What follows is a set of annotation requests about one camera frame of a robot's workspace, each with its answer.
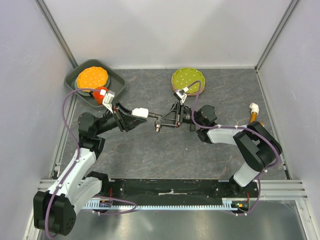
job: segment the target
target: white pipe fitting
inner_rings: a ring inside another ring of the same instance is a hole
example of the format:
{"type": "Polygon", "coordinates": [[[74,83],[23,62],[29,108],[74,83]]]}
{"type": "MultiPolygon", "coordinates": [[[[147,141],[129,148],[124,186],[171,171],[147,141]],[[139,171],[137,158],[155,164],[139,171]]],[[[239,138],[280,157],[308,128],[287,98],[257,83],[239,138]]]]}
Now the white pipe fitting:
{"type": "Polygon", "coordinates": [[[101,89],[100,90],[100,95],[104,96],[106,95],[107,91],[105,89],[101,89]]]}
{"type": "Polygon", "coordinates": [[[252,102],[249,106],[249,108],[251,109],[251,114],[256,113],[257,115],[259,114],[259,106],[258,104],[255,104],[254,102],[252,102]]]}
{"type": "Polygon", "coordinates": [[[132,113],[131,113],[131,115],[141,117],[144,119],[146,119],[148,117],[148,114],[149,114],[149,110],[146,108],[142,108],[142,107],[133,109],[132,113]]]}

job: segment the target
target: white connector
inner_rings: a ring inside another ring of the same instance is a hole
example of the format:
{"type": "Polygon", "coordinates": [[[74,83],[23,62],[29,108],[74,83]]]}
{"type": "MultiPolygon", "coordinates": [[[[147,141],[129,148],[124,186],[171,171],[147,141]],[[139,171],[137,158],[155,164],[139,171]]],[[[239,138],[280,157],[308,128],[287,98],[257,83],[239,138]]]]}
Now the white connector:
{"type": "Polygon", "coordinates": [[[105,106],[111,113],[113,112],[112,110],[112,101],[115,97],[115,92],[114,91],[108,91],[106,92],[106,94],[104,95],[104,98],[102,100],[102,105],[105,106]]]}
{"type": "Polygon", "coordinates": [[[252,102],[250,104],[249,108],[251,109],[251,114],[252,113],[256,113],[257,115],[259,114],[259,106],[258,106],[258,104],[255,104],[254,102],[252,102]]]}
{"type": "Polygon", "coordinates": [[[142,107],[133,109],[131,113],[131,115],[145,118],[145,119],[148,117],[148,114],[149,114],[149,110],[142,107]]]}
{"type": "Polygon", "coordinates": [[[101,89],[100,90],[100,95],[104,96],[106,95],[107,91],[105,89],[101,89]]]}
{"type": "Polygon", "coordinates": [[[187,98],[187,94],[185,94],[185,90],[189,90],[188,87],[185,87],[183,90],[177,90],[174,93],[174,96],[183,104],[187,98]]]}

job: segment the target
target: white wall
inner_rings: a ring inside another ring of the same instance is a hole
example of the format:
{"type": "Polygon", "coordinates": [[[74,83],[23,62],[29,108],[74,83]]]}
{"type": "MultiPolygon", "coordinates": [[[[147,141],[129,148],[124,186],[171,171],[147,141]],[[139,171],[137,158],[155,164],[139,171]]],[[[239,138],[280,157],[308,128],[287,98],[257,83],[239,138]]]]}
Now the white wall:
{"type": "Polygon", "coordinates": [[[78,63],[254,66],[290,0],[45,0],[78,63]]]}
{"type": "Polygon", "coordinates": [[[71,70],[33,0],[0,7],[0,233],[22,239],[39,180],[48,177],[62,129],[71,70]]]}
{"type": "Polygon", "coordinates": [[[302,0],[260,71],[290,171],[320,223],[320,1],[302,0]]]}

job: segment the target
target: orange tube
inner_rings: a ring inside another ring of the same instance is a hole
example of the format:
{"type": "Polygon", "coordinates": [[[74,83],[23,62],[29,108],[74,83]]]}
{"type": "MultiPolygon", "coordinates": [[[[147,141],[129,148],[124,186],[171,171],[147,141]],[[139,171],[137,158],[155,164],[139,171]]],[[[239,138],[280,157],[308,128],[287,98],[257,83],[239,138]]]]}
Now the orange tube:
{"type": "Polygon", "coordinates": [[[257,114],[256,112],[253,112],[253,113],[251,114],[250,123],[254,122],[254,121],[256,120],[257,116],[258,116],[258,114],[257,114]]]}

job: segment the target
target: gray countertop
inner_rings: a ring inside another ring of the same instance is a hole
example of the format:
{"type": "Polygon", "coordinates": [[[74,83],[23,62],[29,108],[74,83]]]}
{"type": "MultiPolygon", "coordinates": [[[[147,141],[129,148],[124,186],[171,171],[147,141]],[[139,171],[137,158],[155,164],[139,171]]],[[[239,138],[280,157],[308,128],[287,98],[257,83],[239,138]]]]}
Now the gray countertop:
{"type": "MultiPolygon", "coordinates": [[[[265,123],[272,133],[270,120],[254,69],[201,69],[205,76],[205,89],[200,94],[197,109],[208,104],[215,107],[217,123],[245,125],[250,120],[249,105],[259,105],[257,120],[265,123]]],[[[165,114],[177,100],[173,95],[171,77],[174,69],[116,70],[127,82],[120,102],[128,109],[147,108],[165,114]]],[[[192,107],[195,97],[185,104],[192,107]]],[[[101,117],[105,112],[77,100],[71,130],[77,136],[77,119],[81,113],[91,112],[101,117]]],[[[244,159],[238,148],[226,144],[201,142],[189,125],[162,128],[166,133],[154,131],[154,120],[139,125],[129,132],[119,129],[101,134],[105,138],[103,152],[88,170],[107,173],[111,178],[160,179],[229,179],[244,159]]],[[[74,155],[76,145],[68,136],[60,169],[63,171],[74,155]]],[[[275,166],[261,179],[286,179],[282,165],[275,166]]]]}
{"type": "Polygon", "coordinates": [[[307,240],[294,202],[261,201],[248,216],[217,210],[138,210],[118,216],[80,211],[56,240],[307,240]]]}

